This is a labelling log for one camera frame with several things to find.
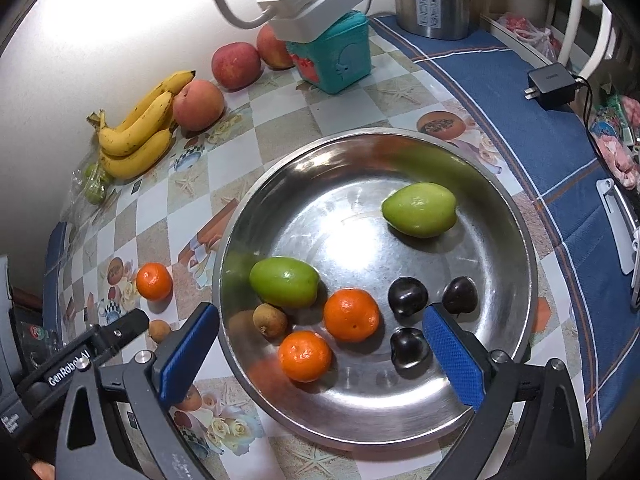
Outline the black power adapter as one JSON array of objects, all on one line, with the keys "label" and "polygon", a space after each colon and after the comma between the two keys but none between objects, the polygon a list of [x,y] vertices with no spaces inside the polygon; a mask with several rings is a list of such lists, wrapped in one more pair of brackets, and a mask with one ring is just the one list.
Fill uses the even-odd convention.
[{"label": "black power adapter", "polygon": [[577,88],[575,76],[562,64],[553,63],[527,73],[524,98],[536,101],[543,110],[556,110],[574,101]]}]

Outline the clear glass mug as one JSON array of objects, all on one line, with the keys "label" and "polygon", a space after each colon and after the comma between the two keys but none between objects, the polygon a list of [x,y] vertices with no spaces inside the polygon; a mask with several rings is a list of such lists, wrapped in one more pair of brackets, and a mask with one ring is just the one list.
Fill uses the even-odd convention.
[{"label": "clear glass mug", "polygon": [[58,350],[58,335],[53,330],[32,323],[19,322],[18,339],[27,367],[34,370]]}]

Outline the teal toy box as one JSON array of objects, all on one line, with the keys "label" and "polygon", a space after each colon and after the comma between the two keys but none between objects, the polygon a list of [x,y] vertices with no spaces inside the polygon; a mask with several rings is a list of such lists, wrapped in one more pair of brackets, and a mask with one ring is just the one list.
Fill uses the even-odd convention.
[{"label": "teal toy box", "polygon": [[337,94],[371,73],[369,21],[350,11],[308,44],[287,42],[286,48],[304,81],[327,94]]}]

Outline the orange tangerine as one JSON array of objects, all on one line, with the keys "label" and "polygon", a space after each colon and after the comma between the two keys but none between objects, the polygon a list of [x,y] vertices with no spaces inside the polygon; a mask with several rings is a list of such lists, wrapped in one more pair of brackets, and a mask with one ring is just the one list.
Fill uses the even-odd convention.
[{"label": "orange tangerine", "polygon": [[172,277],[166,266],[160,263],[145,263],[136,276],[138,293],[149,301],[162,301],[172,291]]},{"label": "orange tangerine", "polygon": [[329,296],[323,307],[323,323],[336,340],[358,344],[371,337],[380,325],[380,309],[374,298],[360,288],[343,288]]}]

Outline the dark plum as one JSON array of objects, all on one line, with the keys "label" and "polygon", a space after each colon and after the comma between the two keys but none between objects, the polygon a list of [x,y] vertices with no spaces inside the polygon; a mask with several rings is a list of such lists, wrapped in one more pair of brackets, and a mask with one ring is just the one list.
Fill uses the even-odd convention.
[{"label": "dark plum", "polygon": [[390,356],[393,364],[408,370],[424,362],[431,354],[422,330],[414,327],[399,327],[390,336]]},{"label": "dark plum", "polygon": [[472,313],[478,306],[475,283],[468,276],[457,276],[442,293],[442,305],[452,315]]},{"label": "dark plum", "polygon": [[390,285],[387,302],[398,318],[410,318],[427,306],[428,290],[417,278],[403,276]]}]

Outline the clear bag of green fruit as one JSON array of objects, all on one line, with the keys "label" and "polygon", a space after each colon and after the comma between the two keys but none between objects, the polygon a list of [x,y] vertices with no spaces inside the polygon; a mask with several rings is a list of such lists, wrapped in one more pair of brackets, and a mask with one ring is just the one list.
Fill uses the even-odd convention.
[{"label": "clear bag of green fruit", "polygon": [[60,221],[82,226],[103,205],[112,184],[113,178],[100,163],[99,152],[90,152],[72,172]]}]

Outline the orange tangerine low pile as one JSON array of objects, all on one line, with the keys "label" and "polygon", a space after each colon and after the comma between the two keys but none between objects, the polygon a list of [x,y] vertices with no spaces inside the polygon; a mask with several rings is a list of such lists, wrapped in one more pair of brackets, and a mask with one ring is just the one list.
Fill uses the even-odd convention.
[{"label": "orange tangerine low pile", "polygon": [[320,335],[300,330],[282,340],[278,358],[283,373],[293,382],[315,382],[330,369],[333,353]]}]

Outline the stainless steel bowl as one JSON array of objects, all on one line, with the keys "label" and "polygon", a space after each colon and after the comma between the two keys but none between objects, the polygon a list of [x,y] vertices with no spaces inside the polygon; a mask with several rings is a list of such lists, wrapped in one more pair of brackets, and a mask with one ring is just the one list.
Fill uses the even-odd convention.
[{"label": "stainless steel bowl", "polygon": [[[414,182],[434,182],[457,199],[456,225],[414,240],[382,216],[386,197]],[[332,341],[320,379],[291,382],[277,347],[253,325],[259,297],[250,287],[258,261],[285,256],[319,273],[318,301],[356,287],[378,304],[382,322],[359,344]],[[398,370],[390,335],[390,284],[420,280],[431,300],[457,276],[478,290],[462,328],[488,349],[520,360],[537,304],[537,263],[525,221],[509,191],[460,148],[422,133],[363,128],[328,136],[283,157],[250,188],[224,231],[214,273],[219,342],[240,385],[276,422],[329,448],[406,448],[464,424],[463,405],[434,358]]]}]

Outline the red apple middle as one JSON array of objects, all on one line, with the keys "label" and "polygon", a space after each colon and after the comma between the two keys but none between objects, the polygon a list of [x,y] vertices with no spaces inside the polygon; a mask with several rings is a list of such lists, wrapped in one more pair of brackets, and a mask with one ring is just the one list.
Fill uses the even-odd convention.
[{"label": "red apple middle", "polygon": [[213,54],[212,73],[225,89],[241,90],[260,77],[262,59],[248,42],[232,42]]}]

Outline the red apple far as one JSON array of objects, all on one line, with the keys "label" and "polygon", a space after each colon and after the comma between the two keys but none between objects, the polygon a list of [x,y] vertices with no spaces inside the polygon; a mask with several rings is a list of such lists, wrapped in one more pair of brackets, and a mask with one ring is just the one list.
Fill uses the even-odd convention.
[{"label": "red apple far", "polygon": [[294,66],[286,43],[276,37],[270,24],[265,24],[258,32],[256,49],[272,70],[288,70]]}]

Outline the yellow banana bunch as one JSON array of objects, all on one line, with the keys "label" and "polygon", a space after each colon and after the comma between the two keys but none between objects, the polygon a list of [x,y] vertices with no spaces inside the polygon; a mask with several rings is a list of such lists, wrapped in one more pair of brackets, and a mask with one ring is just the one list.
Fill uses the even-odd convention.
[{"label": "yellow banana bunch", "polygon": [[98,167],[104,174],[128,181],[144,174],[166,154],[175,129],[172,103],[195,74],[195,70],[178,70],[167,76],[116,127],[107,125],[104,110],[87,117],[98,138]]}]

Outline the green jujube large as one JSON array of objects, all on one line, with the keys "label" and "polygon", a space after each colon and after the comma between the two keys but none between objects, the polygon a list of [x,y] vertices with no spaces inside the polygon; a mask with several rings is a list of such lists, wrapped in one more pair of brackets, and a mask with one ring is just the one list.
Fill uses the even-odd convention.
[{"label": "green jujube large", "polygon": [[258,261],[250,270],[250,286],[267,304],[285,309],[311,307],[320,276],[308,263],[285,256]]}]

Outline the white power strip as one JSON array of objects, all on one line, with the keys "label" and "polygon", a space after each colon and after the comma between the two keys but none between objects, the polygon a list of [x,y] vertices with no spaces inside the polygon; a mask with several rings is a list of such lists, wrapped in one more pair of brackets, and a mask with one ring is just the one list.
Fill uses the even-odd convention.
[{"label": "white power strip", "polygon": [[224,19],[239,29],[271,26],[285,42],[309,44],[363,1],[371,0],[256,0],[262,13],[252,20],[235,15],[226,0],[214,0]]}]

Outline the brown longan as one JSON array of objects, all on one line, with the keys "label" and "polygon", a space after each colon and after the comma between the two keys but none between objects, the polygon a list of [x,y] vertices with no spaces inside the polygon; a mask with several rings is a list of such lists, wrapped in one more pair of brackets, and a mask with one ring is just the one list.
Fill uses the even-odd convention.
[{"label": "brown longan", "polygon": [[171,326],[163,320],[152,320],[149,324],[149,337],[156,344],[161,344],[171,332]]},{"label": "brown longan", "polygon": [[279,338],[288,330],[288,317],[271,304],[260,304],[256,307],[252,321],[256,330],[268,339]]}]

